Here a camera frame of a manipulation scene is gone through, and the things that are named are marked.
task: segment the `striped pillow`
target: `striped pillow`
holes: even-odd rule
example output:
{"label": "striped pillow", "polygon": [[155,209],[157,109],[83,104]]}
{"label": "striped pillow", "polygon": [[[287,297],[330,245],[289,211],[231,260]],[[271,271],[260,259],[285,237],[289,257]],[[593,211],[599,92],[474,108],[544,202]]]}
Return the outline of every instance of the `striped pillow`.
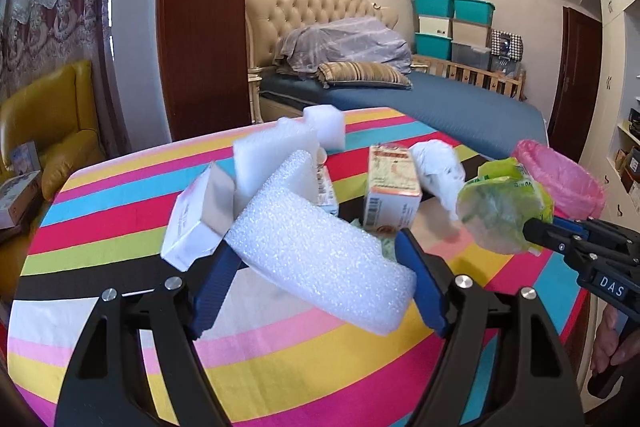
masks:
{"label": "striped pillow", "polygon": [[325,62],[318,80],[329,87],[398,87],[412,89],[411,81],[391,66],[376,62]]}

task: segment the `human hand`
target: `human hand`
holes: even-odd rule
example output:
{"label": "human hand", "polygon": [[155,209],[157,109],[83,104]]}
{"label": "human hand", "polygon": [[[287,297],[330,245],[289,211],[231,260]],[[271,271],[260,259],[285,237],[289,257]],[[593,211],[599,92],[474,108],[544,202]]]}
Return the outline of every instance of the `human hand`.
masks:
{"label": "human hand", "polygon": [[640,353],[640,329],[618,346],[620,338],[615,328],[619,313],[611,304],[604,308],[591,353],[591,370],[594,373],[604,373],[609,365],[620,365]]}

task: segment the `blue mattress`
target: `blue mattress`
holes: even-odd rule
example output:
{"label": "blue mattress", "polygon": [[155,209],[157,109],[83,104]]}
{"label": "blue mattress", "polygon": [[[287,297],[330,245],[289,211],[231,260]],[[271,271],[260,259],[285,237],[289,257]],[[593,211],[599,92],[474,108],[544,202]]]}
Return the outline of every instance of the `blue mattress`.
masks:
{"label": "blue mattress", "polygon": [[321,103],[341,110],[391,107],[494,159],[510,156],[519,140],[547,143],[542,114],[528,103],[432,74],[408,76],[414,89],[324,89],[315,80],[274,74],[262,80],[260,95],[300,109]]}

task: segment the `pink trash bin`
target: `pink trash bin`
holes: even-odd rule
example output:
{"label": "pink trash bin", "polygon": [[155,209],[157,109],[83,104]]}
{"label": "pink trash bin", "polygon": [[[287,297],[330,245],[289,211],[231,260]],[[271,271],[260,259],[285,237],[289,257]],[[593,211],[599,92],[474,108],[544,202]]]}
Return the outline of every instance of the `pink trash bin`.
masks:
{"label": "pink trash bin", "polygon": [[576,162],[535,140],[519,141],[513,156],[569,219],[600,217],[606,202],[604,191]]}

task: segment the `bed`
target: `bed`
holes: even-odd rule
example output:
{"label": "bed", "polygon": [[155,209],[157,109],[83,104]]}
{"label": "bed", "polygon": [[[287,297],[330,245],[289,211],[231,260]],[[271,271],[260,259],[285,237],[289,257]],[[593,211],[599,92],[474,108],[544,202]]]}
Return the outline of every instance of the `bed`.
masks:
{"label": "bed", "polygon": [[368,0],[245,0],[249,73],[260,74],[260,111],[266,121],[299,116],[307,105],[330,103],[341,110],[393,107],[452,136],[489,158],[511,154],[521,139],[546,142],[539,110],[497,92],[434,74],[412,71],[412,90],[359,87],[324,89],[315,80],[277,74],[278,40],[303,25],[353,16],[374,16],[388,28],[398,13]]}

